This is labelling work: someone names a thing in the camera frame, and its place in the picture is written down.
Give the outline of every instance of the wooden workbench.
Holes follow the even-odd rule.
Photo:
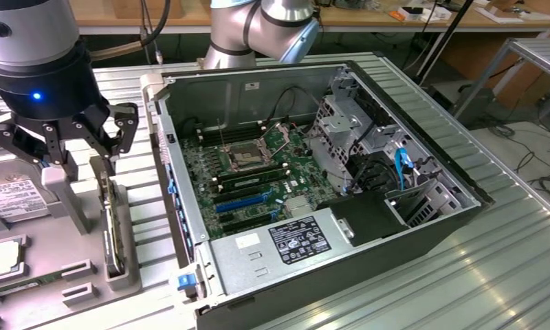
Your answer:
[[[82,34],[138,34],[139,19],[117,19],[110,0],[70,0]],[[207,33],[210,0],[182,0],[183,17],[169,19],[165,33]],[[322,8],[326,32],[415,32],[423,22],[399,22],[384,12]],[[443,32],[450,21],[432,22],[428,32]],[[459,32],[544,32],[550,21],[498,24],[471,8],[460,21]]]

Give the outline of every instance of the power supply label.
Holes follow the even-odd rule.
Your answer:
[[[45,200],[30,180],[0,184],[0,217],[23,215],[45,208]]]
[[[287,265],[331,250],[312,217],[269,229],[281,260]]]

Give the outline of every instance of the open computer tower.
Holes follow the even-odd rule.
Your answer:
[[[141,81],[199,329],[247,329],[406,263],[492,203],[352,62]]]

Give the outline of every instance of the ribbed aluminum surface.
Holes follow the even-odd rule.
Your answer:
[[[355,61],[371,75],[496,203],[424,257],[258,329],[550,329],[550,212],[390,63],[371,54],[308,56],[304,62],[344,60]],[[154,71],[195,68],[167,65]],[[149,67],[95,71],[111,103],[142,106],[138,77],[150,71]],[[86,165],[89,150],[82,142],[70,142],[69,149],[81,164],[82,181],[74,189],[90,189],[95,183]],[[145,292],[53,323],[49,329],[77,324],[153,329],[166,327],[170,320],[185,329],[191,321],[177,315],[173,288],[166,285],[175,260],[143,122],[133,150],[117,167],[117,180],[127,187]]]
[[[511,39],[508,47],[522,58],[526,58],[550,74],[550,39]]]

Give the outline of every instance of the hard drive label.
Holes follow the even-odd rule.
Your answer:
[[[45,200],[30,180],[0,184],[0,217],[25,215],[45,208]]]
[[[281,260],[287,265],[331,250],[312,217],[269,229]]]

